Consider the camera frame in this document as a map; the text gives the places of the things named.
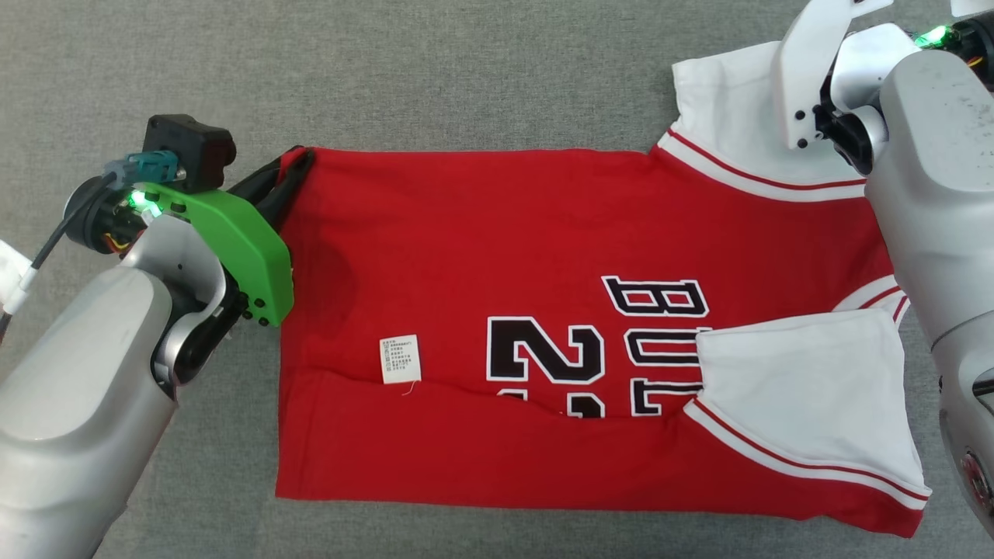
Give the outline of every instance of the care label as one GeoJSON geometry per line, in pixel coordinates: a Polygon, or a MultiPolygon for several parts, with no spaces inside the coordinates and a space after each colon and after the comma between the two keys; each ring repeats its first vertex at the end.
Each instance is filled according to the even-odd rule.
{"type": "Polygon", "coordinates": [[[380,365],[383,367],[384,384],[421,380],[417,336],[398,336],[380,340],[380,365]]]}

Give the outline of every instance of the black number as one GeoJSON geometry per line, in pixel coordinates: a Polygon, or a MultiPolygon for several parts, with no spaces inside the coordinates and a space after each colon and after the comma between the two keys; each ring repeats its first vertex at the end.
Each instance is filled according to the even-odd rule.
{"type": "Polygon", "coordinates": [[[528,390],[517,390],[514,388],[505,388],[497,393],[497,396],[510,396],[511,398],[517,398],[518,400],[528,401],[528,390]]]}
{"type": "Polygon", "coordinates": [[[589,392],[571,393],[567,395],[567,415],[575,418],[600,419],[604,417],[604,403],[589,392]]]}
{"type": "Polygon", "coordinates": [[[604,339],[593,326],[570,326],[570,347],[579,352],[574,361],[530,316],[495,316],[488,322],[487,380],[528,380],[528,360],[518,357],[519,347],[525,347],[556,384],[590,384],[604,374],[604,339]]]}

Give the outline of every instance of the jersey lettering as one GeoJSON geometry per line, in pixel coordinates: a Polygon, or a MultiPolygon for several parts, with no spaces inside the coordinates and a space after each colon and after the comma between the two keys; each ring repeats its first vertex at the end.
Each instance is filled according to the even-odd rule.
{"type": "Polygon", "coordinates": [[[631,415],[632,417],[661,416],[662,404],[649,402],[650,394],[669,394],[687,396],[697,394],[704,389],[699,382],[652,382],[649,379],[631,379],[631,415]]]}
{"type": "Polygon", "coordinates": [[[624,334],[628,359],[636,367],[696,367],[700,364],[697,334],[706,330],[628,330],[624,334]]]}
{"type": "Polygon", "coordinates": [[[708,315],[708,303],[694,279],[622,281],[618,276],[604,276],[601,279],[614,308],[625,316],[708,315]]]}
{"type": "MultiPolygon", "coordinates": [[[[700,318],[709,309],[696,280],[622,281],[618,276],[601,278],[611,302],[625,316],[669,316],[700,318]]],[[[628,359],[636,367],[698,367],[697,335],[710,330],[632,328],[624,333],[628,359]]],[[[606,374],[604,339],[588,324],[569,326],[569,356],[557,346],[532,316],[491,316],[487,319],[487,380],[528,382],[535,362],[553,384],[593,385],[606,374]]],[[[662,404],[650,402],[653,395],[687,396],[700,392],[699,382],[631,379],[632,417],[660,416],[662,404]]],[[[498,392],[528,400],[527,389],[504,388],[498,392]]],[[[577,418],[606,417],[604,403],[592,392],[570,392],[567,415],[577,418]]]]}
{"type": "Polygon", "coordinates": [[[492,316],[487,326],[487,380],[528,381],[524,347],[554,384],[591,384],[604,375],[604,339],[593,326],[570,326],[571,360],[531,316],[492,316]]]}

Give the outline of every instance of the green led light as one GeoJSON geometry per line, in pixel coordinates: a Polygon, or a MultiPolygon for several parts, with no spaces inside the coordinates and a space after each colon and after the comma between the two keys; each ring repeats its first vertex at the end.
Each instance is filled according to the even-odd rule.
{"type": "Polygon", "coordinates": [[[146,210],[152,213],[153,218],[157,218],[162,215],[162,210],[155,202],[149,202],[145,199],[145,193],[140,190],[135,190],[128,196],[128,205],[138,211],[138,213],[143,213],[146,210]]]}
{"type": "Polygon", "coordinates": [[[914,44],[921,49],[926,49],[928,47],[939,47],[942,45],[942,42],[945,41],[945,38],[950,31],[952,31],[952,28],[949,26],[940,25],[928,33],[919,35],[914,40],[914,44]]]}

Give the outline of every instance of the black cable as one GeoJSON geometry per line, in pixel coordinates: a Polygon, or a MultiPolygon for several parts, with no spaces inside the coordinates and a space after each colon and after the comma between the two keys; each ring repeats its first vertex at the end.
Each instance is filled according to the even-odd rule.
{"type": "Polygon", "coordinates": [[[52,233],[52,237],[49,237],[48,242],[45,243],[40,251],[38,251],[35,261],[31,263],[31,268],[34,268],[35,270],[40,270],[42,268],[42,264],[45,263],[45,260],[48,259],[49,255],[52,253],[52,250],[54,250],[56,245],[59,243],[59,240],[62,239],[62,236],[66,233],[66,229],[69,228],[70,223],[75,221],[76,217],[78,217],[81,212],[88,209],[93,201],[96,200],[96,197],[103,192],[103,189],[113,184],[115,180],[117,180],[117,173],[107,173],[100,178],[99,186],[94,188],[93,192],[81,204],[69,212],[65,219],[63,219],[62,223],[59,224],[59,227],[56,228],[55,232],[52,233]]]}
{"type": "Polygon", "coordinates": [[[3,336],[7,333],[7,326],[10,326],[10,319],[13,318],[6,312],[0,312],[0,345],[3,344],[3,336]]]}

